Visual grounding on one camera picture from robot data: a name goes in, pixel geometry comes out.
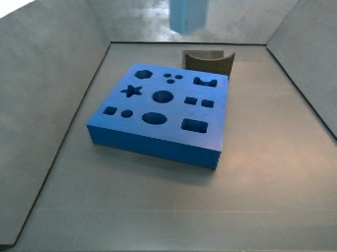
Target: small circular hole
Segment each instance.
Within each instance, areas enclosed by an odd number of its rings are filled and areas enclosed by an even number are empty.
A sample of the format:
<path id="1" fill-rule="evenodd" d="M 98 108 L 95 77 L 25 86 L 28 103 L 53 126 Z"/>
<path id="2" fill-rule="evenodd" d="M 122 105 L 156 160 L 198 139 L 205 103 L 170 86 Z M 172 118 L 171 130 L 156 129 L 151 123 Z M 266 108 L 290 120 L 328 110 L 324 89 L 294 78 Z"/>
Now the small circular hole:
<path id="1" fill-rule="evenodd" d="M 122 117 L 123 118 L 130 118 L 132 116 L 132 111 L 131 110 L 124 110 L 123 112 L 122 112 Z"/>
<path id="2" fill-rule="evenodd" d="M 158 103 L 167 103 L 174 99 L 174 95 L 168 91 L 156 91 L 152 94 L 152 100 Z"/>

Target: shape sorter block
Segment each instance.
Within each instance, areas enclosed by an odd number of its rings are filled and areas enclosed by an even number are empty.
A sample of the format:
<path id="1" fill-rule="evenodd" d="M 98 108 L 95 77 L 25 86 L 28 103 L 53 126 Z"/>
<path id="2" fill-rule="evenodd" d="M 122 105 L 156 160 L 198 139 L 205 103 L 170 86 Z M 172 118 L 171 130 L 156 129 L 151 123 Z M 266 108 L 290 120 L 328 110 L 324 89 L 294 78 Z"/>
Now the shape sorter block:
<path id="1" fill-rule="evenodd" d="M 215 168 L 226 95 L 225 75 L 134 64 L 87 123 L 92 142 Z"/>

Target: star-shaped hole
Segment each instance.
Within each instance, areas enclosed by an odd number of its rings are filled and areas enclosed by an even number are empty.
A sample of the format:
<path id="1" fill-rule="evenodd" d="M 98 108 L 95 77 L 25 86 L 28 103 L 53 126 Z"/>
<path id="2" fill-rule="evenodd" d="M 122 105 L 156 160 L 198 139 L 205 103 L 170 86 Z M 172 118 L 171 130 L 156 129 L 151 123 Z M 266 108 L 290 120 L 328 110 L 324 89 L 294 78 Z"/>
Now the star-shaped hole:
<path id="1" fill-rule="evenodd" d="M 142 87 L 134 87 L 132 85 L 127 86 L 127 89 L 122 91 L 122 93 L 126 93 L 126 97 L 130 98 L 132 95 L 142 95 L 140 90 Z"/>

